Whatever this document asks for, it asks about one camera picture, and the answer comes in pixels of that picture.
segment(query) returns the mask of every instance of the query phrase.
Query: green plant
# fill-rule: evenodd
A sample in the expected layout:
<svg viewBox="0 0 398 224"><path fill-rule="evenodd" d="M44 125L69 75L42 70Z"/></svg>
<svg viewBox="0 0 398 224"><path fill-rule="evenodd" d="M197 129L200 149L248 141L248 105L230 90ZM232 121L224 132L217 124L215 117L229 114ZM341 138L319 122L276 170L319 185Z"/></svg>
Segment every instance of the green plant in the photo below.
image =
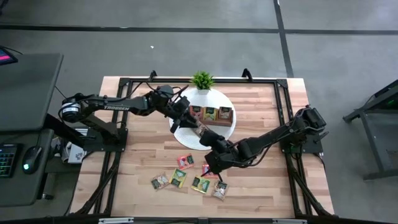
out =
<svg viewBox="0 0 398 224"><path fill-rule="evenodd" d="M213 77L208 72L197 71L191 80L198 90L209 90L214 85Z"/></svg>

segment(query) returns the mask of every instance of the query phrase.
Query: small box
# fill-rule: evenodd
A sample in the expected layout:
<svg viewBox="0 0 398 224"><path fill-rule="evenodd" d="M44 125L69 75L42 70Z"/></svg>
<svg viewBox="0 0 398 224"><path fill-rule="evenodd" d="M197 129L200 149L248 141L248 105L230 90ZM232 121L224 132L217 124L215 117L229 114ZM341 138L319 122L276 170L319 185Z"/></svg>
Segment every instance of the small box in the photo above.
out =
<svg viewBox="0 0 398 224"><path fill-rule="evenodd" d="M155 190L160 190L169 185L169 180L165 173L155 176L150 182Z"/></svg>
<svg viewBox="0 0 398 224"><path fill-rule="evenodd" d="M216 182L213 193L211 195L221 200L224 200L227 190L228 184L219 180Z"/></svg>
<svg viewBox="0 0 398 224"><path fill-rule="evenodd" d="M193 190L197 190L197 191L205 194L207 192L207 190L209 189L209 186L210 186L210 180L208 180L206 178L202 178L200 176L196 176L193 179L191 188Z"/></svg>
<svg viewBox="0 0 398 224"><path fill-rule="evenodd" d="M203 120L205 121L216 121L218 109L212 107L205 107Z"/></svg>
<svg viewBox="0 0 398 224"><path fill-rule="evenodd" d="M220 106L218 110L217 120L232 121L232 108Z"/></svg>
<svg viewBox="0 0 398 224"><path fill-rule="evenodd" d="M188 169L189 167L194 166L194 161L192 154L188 154L186 156L181 156L177 158L177 163L180 168L180 170Z"/></svg>
<svg viewBox="0 0 398 224"><path fill-rule="evenodd" d="M179 169L175 169L169 182L170 182L170 184L172 184L178 188L181 188L182 185L184 184L185 178L187 178L186 172L181 171Z"/></svg>
<svg viewBox="0 0 398 224"><path fill-rule="evenodd" d="M201 169L202 169L202 174L206 174L206 172L209 171L209 168L210 168L210 167L209 167L208 164L202 165L202 167L201 167ZM210 172L210 173L204 175L204 177L206 177L206 178L218 178L218 175L216 175L216 174Z"/></svg>
<svg viewBox="0 0 398 224"><path fill-rule="evenodd" d="M203 108L201 106L189 106L189 112L199 120L203 119Z"/></svg>

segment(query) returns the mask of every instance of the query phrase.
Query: white circular board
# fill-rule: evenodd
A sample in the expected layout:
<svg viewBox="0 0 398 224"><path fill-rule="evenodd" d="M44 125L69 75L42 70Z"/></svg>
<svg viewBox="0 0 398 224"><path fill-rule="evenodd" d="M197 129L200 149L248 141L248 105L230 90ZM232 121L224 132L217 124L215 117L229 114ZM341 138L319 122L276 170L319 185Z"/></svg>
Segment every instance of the white circular board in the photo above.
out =
<svg viewBox="0 0 398 224"><path fill-rule="evenodd" d="M219 108L220 106L230 107L233 110L233 122L231 127L208 125L208 127L217 134L220 134L228 139L235 129L236 125L236 112L231 100L228 99L222 92L217 90L210 90L205 95L198 94L196 88L189 88L182 92L181 96L186 96L190 105L194 106L209 106ZM173 120L169 119L170 127L173 125ZM199 143L199 136L195 134L190 128L178 128L174 137L184 146L196 150L209 150L211 147L203 146Z"/></svg>

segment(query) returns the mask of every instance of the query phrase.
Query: concrete floor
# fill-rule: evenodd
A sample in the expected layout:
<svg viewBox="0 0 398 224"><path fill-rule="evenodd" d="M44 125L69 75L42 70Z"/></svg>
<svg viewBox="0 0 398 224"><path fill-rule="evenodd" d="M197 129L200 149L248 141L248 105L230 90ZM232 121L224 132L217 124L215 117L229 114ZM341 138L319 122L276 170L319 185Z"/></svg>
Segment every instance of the concrete floor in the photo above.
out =
<svg viewBox="0 0 398 224"><path fill-rule="evenodd" d="M280 0L286 29L396 30L398 1ZM272 0L10 0L0 22L129 27L277 28ZM279 34L49 32L0 30L0 44L25 54L60 52L57 86L97 93L105 75L286 77ZM342 117L398 75L396 35L287 35L294 77L328 123L326 175L341 217L398 222L398 178L364 182L377 171L362 124ZM55 93L50 112L62 97ZM58 177L51 205L0 209L0 219L63 215L76 176Z"/></svg>

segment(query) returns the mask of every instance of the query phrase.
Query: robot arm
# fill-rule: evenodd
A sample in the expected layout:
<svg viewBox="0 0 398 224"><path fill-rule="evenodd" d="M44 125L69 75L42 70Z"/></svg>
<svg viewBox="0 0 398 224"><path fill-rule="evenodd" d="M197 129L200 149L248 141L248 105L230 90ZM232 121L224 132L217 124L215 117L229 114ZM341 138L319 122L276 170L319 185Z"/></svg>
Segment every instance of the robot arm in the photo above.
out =
<svg viewBox="0 0 398 224"><path fill-rule="evenodd" d="M290 147L300 146L307 141L308 135L322 132L325 126L326 122L317 109L307 106L299 110L291 122L262 136L232 143L223 136L211 130L206 130L201 136L200 143L204 146L211 146L212 150L205 156L205 159L209 164L210 171L219 174L222 170L230 167L256 166L273 144L282 141ZM257 156L262 154L264 150L266 151L263 156L253 164Z"/></svg>
<svg viewBox="0 0 398 224"><path fill-rule="evenodd" d="M180 126L181 128L196 128L196 119L187 110L189 101L187 97L180 97L177 102L171 101L175 96L173 88L169 85L158 86L143 96L132 99L113 98L98 95L85 96L81 93L62 101L62 108L58 112L60 118L70 123L81 122L101 132L104 124L98 122L93 113L98 110L130 111L138 116L148 116L158 111L165 117L172 118L174 125L170 129L172 133ZM112 123L107 123L107 130L116 134L116 126L110 128Z"/></svg>

